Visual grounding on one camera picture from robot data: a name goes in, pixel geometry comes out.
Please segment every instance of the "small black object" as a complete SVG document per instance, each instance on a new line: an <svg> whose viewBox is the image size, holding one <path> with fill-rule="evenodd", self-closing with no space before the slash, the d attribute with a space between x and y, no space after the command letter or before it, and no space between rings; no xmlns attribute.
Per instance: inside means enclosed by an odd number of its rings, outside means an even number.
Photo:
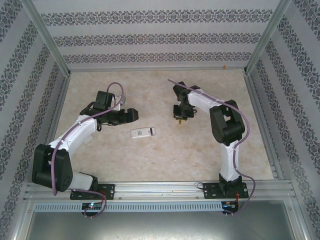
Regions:
<svg viewBox="0 0 320 240"><path fill-rule="evenodd" d="M134 108L128 108L127 112L125 112L124 109L121 109L120 111L110 111L103 115L100 115L97 117L97 124L107 124L107 125L121 125L121 124L127 124L132 123L139 119L138 111Z"/></svg>
<svg viewBox="0 0 320 240"><path fill-rule="evenodd" d="M92 217L94 215L96 215L98 212L100 212L100 210L103 208L103 206L105 205L105 202L86 202L86 203L82 203L81 205L81 213L82 215L86 215L87 217Z"/></svg>
<svg viewBox="0 0 320 240"><path fill-rule="evenodd" d="M107 200L114 199L114 196L115 196L114 184L102 184L102 183L98 183L98 181L96 183L97 184L95 185L92 182L90 191L105 194L105 198ZM102 200L103 198L100 195L94 194L94 193L87 193L82 191L71 191L70 199L71 200Z"/></svg>
<svg viewBox="0 0 320 240"><path fill-rule="evenodd" d="M226 210L223 211L224 214L233 214L236 213L239 210L239 204L236 201L222 201L221 202L222 209Z"/></svg>
<svg viewBox="0 0 320 240"><path fill-rule="evenodd" d="M247 199L249 197L247 184L241 182L240 178L234 182L229 182L229 185L220 179L220 182L207 182L203 183L203 193L205 199L235 199L236 194L239 194L239 199Z"/></svg>
<svg viewBox="0 0 320 240"><path fill-rule="evenodd" d="M102 113L111 107L112 99L115 99L113 93L98 91L95 101L91 102L84 108L80 115L93 116ZM116 126L120 124L132 123L139 119L138 111L134 108L128 108L127 112L124 109L120 111L111 110L105 114L95 117L97 121L97 131L100 132L102 125Z"/></svg>
<svg viewBox="0 0 320 240"><path fill-rule="evenodd" d="M234 100L225 103L238 108ZM218 143L229 146L230 143L242 139L245 125L238 112L225 105L214 106L210 108L209 112L212 134Z"/></svg>
<svg viewBox="0 0 320 240"><path fill-rule="evenodd" d="M39 144L34 150L32 182L52 188L51 157L54 148L50 145ZM65 149L58 150L54 160L55 188L59 192L68 189L73 179L69 153Z"/></svg>
<svg viewBox="0 0 320 240"><path fill-rule="evenodd" d="M191 89L200 89L200 87L194 85L190 87ZM181 102L179 105L173 105L173 117L176 120L188 120L188 118L193 118L195 114L194 107L189 104L188 94L191 90L186 89L182 86L175 85L173 87L173 91L177 97L177 100Z"/></svg>

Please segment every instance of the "aluminum frame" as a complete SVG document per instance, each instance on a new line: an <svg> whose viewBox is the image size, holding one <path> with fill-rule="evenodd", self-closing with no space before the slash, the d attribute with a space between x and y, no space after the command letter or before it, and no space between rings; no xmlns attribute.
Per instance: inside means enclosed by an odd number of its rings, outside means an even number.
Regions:
<svg viewBox="0 0 320 240"><path fill-rule="evenodd" d="M268 131L268 126L267 126L266 120L264 118L262 108L261 108L259 100L258 100L257 92L254 88L253 80L252 80L251 76L249 74L246 74L245 72L243 72L243 78L244 78L246 88L249 93L249 97L250 97L250 100L252 103L255 118L258 123L258 127L259 127L262 141L264 144L265 152L266 152L267 158L270 163L273 177L275 179L279 179L279 180L285 179L284 175L282 173L280 164L279 164L279 160L277 158L275 148L274 148L272 140L271 140L271 136Z"/></svg>
<svg viewBox="0 0 320 240"><path fill-rule="evenodd" d="M251 73L252 69L255 67L257 61L259 60L262 52L264 51L268 41L270 40L272 34L274 33L277 25L279 24L283 14L289 7L291 0L280 0L278 6L274 10L268 25L266 26L259 42L257 43L251 57L245 67L247 73Z"/></svg>
<svg viewBox="0 0 320 240"><path fill-rule="evenodd" d="M248 192L252 191L253 183L244 181ZM115 184L114 200L109 203L168 203L168 202L220 202L226 199L205 199L204 193L197 188L198 181L181 182L113 182ZM19 211L11 240L25 239L32 221L37 203L85 203L88 201L70 200L70 191L59 192L53 196L50 188L29 183L24 194L22 207ZM292 231L297 240L309 240L310 236L301 213L297 196L290 180L257 180L252 201L284 202Z"/></svg>
<svg viewBox="0 0 320 240"><path fill-rule="evenodd" d="M61 52L59 51L59 48L57 44L55 43L54 38L51 36L51 33L49 32L43 18L41 17L40 13L38 12L38 9L36 8L33 0L21 0L21 3L30 16L33 24L36 26L39 34L41 35L44 43L47 45L48 49L50 50L50 53L52 54L54 60L58 64L60 70L63 73L64 77L68 77L70 73L70 69L62 56Z"/></svg>

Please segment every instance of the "gray metal surface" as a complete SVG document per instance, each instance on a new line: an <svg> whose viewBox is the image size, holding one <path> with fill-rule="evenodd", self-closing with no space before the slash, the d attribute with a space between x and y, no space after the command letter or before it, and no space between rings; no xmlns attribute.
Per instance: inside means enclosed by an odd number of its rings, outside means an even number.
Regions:
<svg viewBox="0 0 320 240"><path fill-rule="evenodd" d="M291 240L283 201L253 201L235 217L219 212L35 212L28 240Z"/></svg>

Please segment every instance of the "metal profile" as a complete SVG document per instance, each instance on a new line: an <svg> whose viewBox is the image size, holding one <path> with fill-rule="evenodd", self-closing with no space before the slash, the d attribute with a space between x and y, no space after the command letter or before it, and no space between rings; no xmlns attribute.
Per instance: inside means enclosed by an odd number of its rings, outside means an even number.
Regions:
<svg viewBox="0 0 320 240"><path fill-rule="evenodd" d="M227 66L226 70L242 70L243 66ZM181 67L114 67L114 68L74 68L71 73L87 72L129 72L129 71L195 71L224 70L224 66L181 66Z"/></svg>
<svg viewBox="0 0 320 240"><path fill-rule="evenodd" d="M274 33L275 29L277 28L277 25L279 24L283 14L287 10L289 4L291 3L291 0L280 0L278 6L274 10L273 15L271 16L271 19L266 26L259 42L257 43L249 61L246 65L246 73L251 73L253 68L255 67L258 59L260 58L262 52L264 51L267 43L269 42L272 34Z"/></svg>
<svg viewBox="0 0 320 240"><path fill-rule="evenodd" d="M42 19L40 13L38 12L33 0L21 0L23 7L25 8L26 12L28 13L29 17L31 18L33 24L37 28L39 34L41 35L44 43L50 50L54 60L58 64L60 70L63 73L64 77L67 77L70 73L68 65L60 53L58 46L56 45L53 37L51 36L44 20Z"/></svg>
<svg viewBox="0 0 320 240"><path fill-rule="evenodd" d="M253 188L252 181L244 181L248 191ZM108 202L210 202L204 198L202 190L197 188L197 181L190 182L113 182L115 184L114 200ZM38 203L75 202L70 200L70 191L59 192L53 196L50 188L29 183L23 200ZM296 193L290 180L257 180L253 201L295 199Z"/></svg>
<svg viewBox="0 0 320 240"><path fill-rule="evenodd" d="M266 124L266 120L264 118L264 114L258 100L258 95L253 86L252 78L249 74L244 74L243 77L252 103L255 118L258 123L262 141L264 143L265 152L270 162L272 175L275 179L283 180L285 178L282 173L279 160L277 158L277 154L269 134L268 126Z"/></svg>
<svg viewBox="0 0 320 240"><path fill-rule="evenodd" d="M284 201L287 216L290 221L291 229L296 240L311 240L305 219L297 199Z"/></svg>
<svg viewBox="0 0 320 240"><path fill-rule="evenodd" d="M56 135L56 132L57 132L57 128L58 128L58 124L59 124L62 108L64 106L64 102L65 102L65 99L66 99L66 95L67 95L70 79L71 79L71 73L70 73L69 76L66 76L66 79L65 79L65 81L63 83L62 91L61 91L60 97L58 99L58 103L57 103L56 110L55 110L55 113L54 113L54 118L52 120L52 127L49 130L49 135L48 135L48 138L47 138L47 144L49 144L53 140L55 140L55 135Z"/></svg>

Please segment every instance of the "enclosure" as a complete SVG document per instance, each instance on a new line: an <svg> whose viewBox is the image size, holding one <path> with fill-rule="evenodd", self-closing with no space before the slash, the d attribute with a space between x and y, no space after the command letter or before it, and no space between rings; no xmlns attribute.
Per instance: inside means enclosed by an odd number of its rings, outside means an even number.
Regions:
<svg viewBox="0 0 320 240"><path fill-rule="evenodd" d="M0 239L320 239L319 0L3 0L0 14ZM256 190L234 218L197 188L221 170L210 117L175 120L168 79L249 119L238 167ZM115 184L105 213L84 219L88 201L32 183L34 151L111 82L139 119L102 126L72 156ZM146 127L155 136L131 139Z"/></svg>

